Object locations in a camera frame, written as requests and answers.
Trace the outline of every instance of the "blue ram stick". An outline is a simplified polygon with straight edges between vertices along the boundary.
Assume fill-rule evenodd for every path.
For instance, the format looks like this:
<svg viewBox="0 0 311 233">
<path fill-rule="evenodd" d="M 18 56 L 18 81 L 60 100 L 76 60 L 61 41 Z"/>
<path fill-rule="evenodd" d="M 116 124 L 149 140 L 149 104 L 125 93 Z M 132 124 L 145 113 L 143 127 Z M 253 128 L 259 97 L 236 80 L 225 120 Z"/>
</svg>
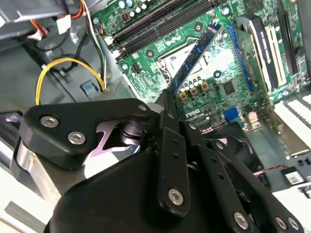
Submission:
<svg viewBox="0 0 311 233">
<path fill-rule="evenodd" d="M 196 42 L 188 57 L 185 59 L 185 62 L 173 78 L 171 85 L 168 87 L 169 91 L 172 91 L 174 94 L 177 93 L 181 84 L 191 74 L 193 68 L 202 58 L 215 36 L 220 32 L 221 27 L 222 26 L 220 24 L 215 22 L 212 22 L 207 26 L 202 36 Z"/>
</svg>

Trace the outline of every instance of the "white wire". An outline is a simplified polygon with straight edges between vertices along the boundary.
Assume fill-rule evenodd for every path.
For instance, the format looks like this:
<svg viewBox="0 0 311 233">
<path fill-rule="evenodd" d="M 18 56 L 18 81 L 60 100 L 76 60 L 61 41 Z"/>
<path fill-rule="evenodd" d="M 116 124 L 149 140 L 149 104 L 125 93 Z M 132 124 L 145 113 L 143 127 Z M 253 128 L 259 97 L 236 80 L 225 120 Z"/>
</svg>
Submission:
<svg viewBox="0 0 311 233">
<path fill-rule="evenodd" d="M 86 4 L 86 1 L 85 0 L 81 0 L 83 5 L 84 5 L 84 9 L 86 10 L 86 16 L 87 16 L 87 19 L 89 21 L 89 26 L 90 26 L 90 31 L 91 31 L 91 36 L 93 37 L 97 47 L 99 48 L 100 52 L 101 52 L 101 56 L 103 57 L 104 59 L 104 76 L 103 76 L 103 80 L 104 80 L 104 84 L 105 84 L 105 89 L 106 89 L 106 86 L 107 86 L 107 82 L 106 82 L 106 73 L 107 73 L 107 62 L 106 62 L 106 58 L 104 56 L 104 53 L 102 51 L 102 47 L 100 46 L 99 44 L 99 41 L 97 39 L 97 36 L 95 34 L 95 31 L 94 31 L 94 28 L 93 28 L 93 22 L 92 22 L 92 19 L 91 19 L 91 14 L 89 12 L 89 9 L 87 7 L 87 4 Z"/>
</svg>

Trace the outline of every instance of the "chip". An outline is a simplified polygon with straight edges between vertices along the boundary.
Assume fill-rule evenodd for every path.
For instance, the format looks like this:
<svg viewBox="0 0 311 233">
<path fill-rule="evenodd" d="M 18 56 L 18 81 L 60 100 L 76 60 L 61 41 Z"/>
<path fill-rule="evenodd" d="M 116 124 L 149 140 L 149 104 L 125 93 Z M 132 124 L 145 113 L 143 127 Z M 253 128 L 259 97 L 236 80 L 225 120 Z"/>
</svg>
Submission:
<svg viewBox="0 0 311 233">
<path fill-rule="evenodd" d="M 227 83 L 224 83 L 223 87 L 227 95 L 230 95 L 235 92 L 232 81 L 228 81 Z"/>
<path fill-rule="evenodd" d="M 244 0 L 244 7 L 247 13 L 255 13 L 263 9 L 262 0 Z"/>
</svg>

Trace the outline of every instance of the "motherboard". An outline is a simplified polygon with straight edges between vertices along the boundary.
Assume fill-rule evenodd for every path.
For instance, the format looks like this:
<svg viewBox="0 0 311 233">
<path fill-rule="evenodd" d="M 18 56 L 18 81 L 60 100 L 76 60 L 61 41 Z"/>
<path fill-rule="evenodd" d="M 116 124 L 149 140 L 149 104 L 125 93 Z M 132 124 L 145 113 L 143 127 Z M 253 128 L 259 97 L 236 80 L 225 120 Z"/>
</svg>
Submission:
<svg viewBox="0 0 311 233">
<path fill-rule="evenodd" d="M 259 113 L 310 84 L 296 0 L 113 0 L 93 16 L 137 98 L 153 103 L 211 22 L 222 26 L 179 88 L 209 130 Z"/>
</svg>

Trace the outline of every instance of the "yellow wire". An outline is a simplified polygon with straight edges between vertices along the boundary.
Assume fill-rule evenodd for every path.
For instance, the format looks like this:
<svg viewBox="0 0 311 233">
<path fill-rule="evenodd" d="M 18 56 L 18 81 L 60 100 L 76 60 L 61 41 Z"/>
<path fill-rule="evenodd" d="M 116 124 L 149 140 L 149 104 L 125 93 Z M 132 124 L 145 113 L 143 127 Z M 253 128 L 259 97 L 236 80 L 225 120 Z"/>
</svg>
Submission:
<svg viewBox="0 0 311 233">
<path fill-rule="evenodd" d="M 42 87 L 44 77 L 46 76 L 46 74 L 48 73 L 48 71 L 52 67 L 59 65 L 61 63 L 64 63 L 64 62 L 76 62 L 76 63 L 84 66 L 86 69 L 88 69 L 95 76 L 95 78 L 97 79 L 97 81 L 99 82 L 99 84 L 101 86 L 102 91 L 105 91 L 105 84 L 104 84 L 103 80 L 101 79 L 100 75 L 95 70 L 93 70 L 92 67 L 88 66 L 87 64 L 85 64 L 82 61 L 79 61 L 79 60 L 71 58 L 71 57 L 59 58 L 59 59 L 55 59 L 54 61 L 47 64 L 40 73 L 40 76 L 37 80 L 36 89 L 35 89 L 35 103 L 36 103 L 36 105 L 40 105 L 40 94 L 41 94 L 41 87 Z"/>
</svg>

